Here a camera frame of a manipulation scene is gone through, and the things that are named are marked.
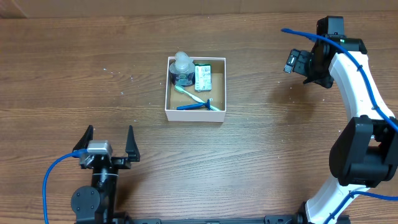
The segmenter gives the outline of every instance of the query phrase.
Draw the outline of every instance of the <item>white box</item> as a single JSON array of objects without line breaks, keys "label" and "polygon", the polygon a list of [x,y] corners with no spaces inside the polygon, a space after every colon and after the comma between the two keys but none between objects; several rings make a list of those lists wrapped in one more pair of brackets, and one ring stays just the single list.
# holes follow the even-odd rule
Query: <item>white box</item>
[{"label": "white box", "polygon": [[169,66],[175,61],[175,57],[169,57],[167,61],[167,81],[164,110],[168,121],[207,121],[224,122],[226,113],[226,60],[214,57],[191,57],[193,63],[211,65],[211,91],[195,91],[195,86],[186,87],[185,90],[201,98],[203,101],[212,98],[211,105],[221,111],[209,111],[206,108],[198,110],[176,110],[177,106],[197,103],[190,96],[174,89]]}]

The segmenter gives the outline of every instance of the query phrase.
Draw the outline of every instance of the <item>wooden table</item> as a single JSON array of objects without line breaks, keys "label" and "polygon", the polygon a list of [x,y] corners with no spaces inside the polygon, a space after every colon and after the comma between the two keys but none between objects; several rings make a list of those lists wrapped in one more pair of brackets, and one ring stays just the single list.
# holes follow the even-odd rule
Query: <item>wooden table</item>
[{"label": "wooden table", "polygon": [[[398,112],[398,13],[339,13],[362,38],[384,101]],[[346,114],[336,85],[302,85],[282,71],[292,48],[312,48],[283,27],[315,32],[322,13],[0,20],[0,223],[43,223],[45,171],[89,124],[124,154],[134,126],[140,163],[122,170],[118,209],[134,218],[233,218],[294,213],[330,173]],[[223,124],[170,123],[167,57],[226,57]],[[67,159],[51,173],[49,218],[73,223],[74,191],[90,170]],[[371,192],[398,195],[398,178]],[[398,223],[398,203],[360,197],[353,223]]]}]

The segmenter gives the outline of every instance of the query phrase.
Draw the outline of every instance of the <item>soap bar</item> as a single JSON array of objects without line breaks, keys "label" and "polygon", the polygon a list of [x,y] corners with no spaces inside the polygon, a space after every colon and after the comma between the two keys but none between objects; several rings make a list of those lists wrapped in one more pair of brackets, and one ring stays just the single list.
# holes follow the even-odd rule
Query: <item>soap bar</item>
[{"label": "soap bar", "polygon": [[211,65],[195,65],[195,90],[211,90]]}]

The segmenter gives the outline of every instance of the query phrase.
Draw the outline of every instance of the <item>hand sanitizer bottle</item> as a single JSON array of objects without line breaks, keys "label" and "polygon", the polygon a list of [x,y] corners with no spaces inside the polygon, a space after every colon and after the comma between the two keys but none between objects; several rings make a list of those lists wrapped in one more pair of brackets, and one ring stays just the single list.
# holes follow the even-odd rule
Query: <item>hand sanitizer bottle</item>
[{"label": "hand sanitizer bottle", "polygon": [[174,85],[188,87],[195,84],[195,65],[185,52],[175,54],[175,62],[170,65],[169,71]]}]

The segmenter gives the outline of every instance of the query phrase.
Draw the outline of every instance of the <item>toothbrush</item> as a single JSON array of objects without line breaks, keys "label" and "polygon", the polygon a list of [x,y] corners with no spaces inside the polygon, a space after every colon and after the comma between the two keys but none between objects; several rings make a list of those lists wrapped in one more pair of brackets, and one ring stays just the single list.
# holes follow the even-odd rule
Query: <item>toothbrush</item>
[{"label": "toothbrush", "polygon": [[[184,90],[184,87],[182,87],[182,86],[175,85],[174,88],[175,88],[175,90],[179,91],[180,93],[185,93],[188,96],[191,96],[191,98],[198,103],[205,103],[203,100],[201,100],[201,98],[195,96],[194,94],[188,92],[187,90]],[[210,105],[210,109],[213,111],[221,111],[220,109],[218,109],[217,107],[212,106],[212,105]]]}]

